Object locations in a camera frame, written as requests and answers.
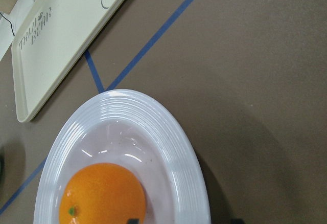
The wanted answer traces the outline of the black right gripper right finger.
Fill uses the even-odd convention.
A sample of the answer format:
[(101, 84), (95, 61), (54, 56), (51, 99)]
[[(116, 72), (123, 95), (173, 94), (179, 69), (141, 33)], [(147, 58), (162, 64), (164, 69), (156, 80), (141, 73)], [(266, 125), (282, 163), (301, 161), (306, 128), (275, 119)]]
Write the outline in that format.
[(234, 218), (230, 220), (230, 224), (243, 224), (243, 220), (241, 218)]

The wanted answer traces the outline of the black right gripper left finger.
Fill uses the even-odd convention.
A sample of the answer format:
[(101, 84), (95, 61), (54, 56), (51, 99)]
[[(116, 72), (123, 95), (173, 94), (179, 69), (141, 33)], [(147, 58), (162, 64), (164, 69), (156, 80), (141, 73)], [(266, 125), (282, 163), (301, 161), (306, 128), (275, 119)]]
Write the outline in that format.
[(140, 224), (140, 220), (138, 218), (131, 218), (127, 220), (127, 224)]

